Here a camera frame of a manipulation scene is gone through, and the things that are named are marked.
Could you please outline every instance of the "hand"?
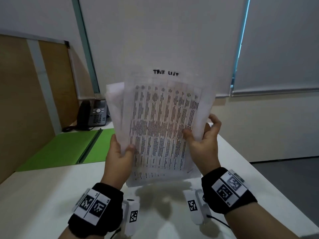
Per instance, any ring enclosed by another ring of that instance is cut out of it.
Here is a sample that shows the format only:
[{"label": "hand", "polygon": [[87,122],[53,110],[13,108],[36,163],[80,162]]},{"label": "hand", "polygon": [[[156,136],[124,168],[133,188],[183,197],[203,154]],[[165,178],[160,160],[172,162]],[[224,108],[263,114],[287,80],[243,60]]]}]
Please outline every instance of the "hand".
[{"label": "hand", "polygon": [[121,156],[121,146],[113,134],[101,182],[120,190],[131,174],[133,156],[134,145],[132,144],[126,148],[125,155]]},{"label": "hand", "polygon": [[190,155],[202,175],[220,167],[218,160],[217,135],[221,127],[221,121],[214,114],[209,115],[213,122],[210,128],[206,123],[203,140],[195,141],[190,130],[184,129],[183,134],[188,143]]}]

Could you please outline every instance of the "stack of papers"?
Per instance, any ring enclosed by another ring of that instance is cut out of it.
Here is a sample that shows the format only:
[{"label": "stack of papers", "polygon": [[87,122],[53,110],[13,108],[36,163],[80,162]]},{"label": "stack of papers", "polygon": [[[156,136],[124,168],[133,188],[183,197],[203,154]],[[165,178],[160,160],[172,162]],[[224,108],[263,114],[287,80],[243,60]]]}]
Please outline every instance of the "stack of papers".
[{"label": "stack of papers", "polygon": [[128,187],[200,177],[182,130],[201,140],[215,99],[213,81],[157,69],[134,71],[106,86],[106,101],[122,152],[135,145]]}]

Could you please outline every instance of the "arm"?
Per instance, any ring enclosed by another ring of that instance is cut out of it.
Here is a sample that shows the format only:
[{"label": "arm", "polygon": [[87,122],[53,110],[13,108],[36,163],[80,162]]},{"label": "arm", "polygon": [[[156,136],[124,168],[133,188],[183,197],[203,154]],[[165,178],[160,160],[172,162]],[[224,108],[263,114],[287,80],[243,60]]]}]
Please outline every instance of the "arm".
[{"label": "arm", "polygon": [[[213,126],[210,128],[206,124],[203,140],[200,142],[194,140],[190,130],[183,130],[191,157],[203,176],[221,167],[217,145],[221,122],[213,114],[209,115],[209,119]],[[256,202],[231,210],[225,215],[225,219],[238,239],[298,238]]]},{"label": "arm", "polygon": [[[107,153],[104,167],[104,174],[101,183],[110,185],[115,189],[120,190],[125,181],[129,178],[132,171],[134,155],[134,146],[129,145],[126,148],[126,153],[121,156],[121,146],[116,140],[116,136],[112,135],[110,141],[110,149]],[[72,234],[69,227],[67,227],[59,239],[76,239],[77,237]],[[87,239],[103,239],[102,236],[91,235]]]}]

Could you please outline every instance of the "telephone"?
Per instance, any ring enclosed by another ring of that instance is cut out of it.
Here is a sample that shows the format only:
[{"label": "telephone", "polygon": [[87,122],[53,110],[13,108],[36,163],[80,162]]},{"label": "telephone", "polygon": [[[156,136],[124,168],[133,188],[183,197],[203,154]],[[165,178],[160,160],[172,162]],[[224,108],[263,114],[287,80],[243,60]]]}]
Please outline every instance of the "telephone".
[{"label": "telephone", "polygon": [[62,131],[70,132],[73,129],[89,131],[90,127],[106,125],[106,118],[107,105],[105,100],[94,100],[92,108],[90,100],[84,100],[78,111],[77,125],[65,127]]}]

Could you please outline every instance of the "person's left hand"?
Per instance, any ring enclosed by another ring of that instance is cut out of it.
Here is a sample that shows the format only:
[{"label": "person's left hand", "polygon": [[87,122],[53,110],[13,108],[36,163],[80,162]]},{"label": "person's left hand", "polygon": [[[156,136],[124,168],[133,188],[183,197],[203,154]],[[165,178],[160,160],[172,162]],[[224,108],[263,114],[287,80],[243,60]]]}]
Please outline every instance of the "person's left hand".
[{"label": "person's left hand", "polygon": [[101,182],[118,190],[122,188],[132,171],[134,145],[130,144],[121,156],[121,146],[116,140],[115,134],[110,141],[110,149],[105,160],[104,175]]}]

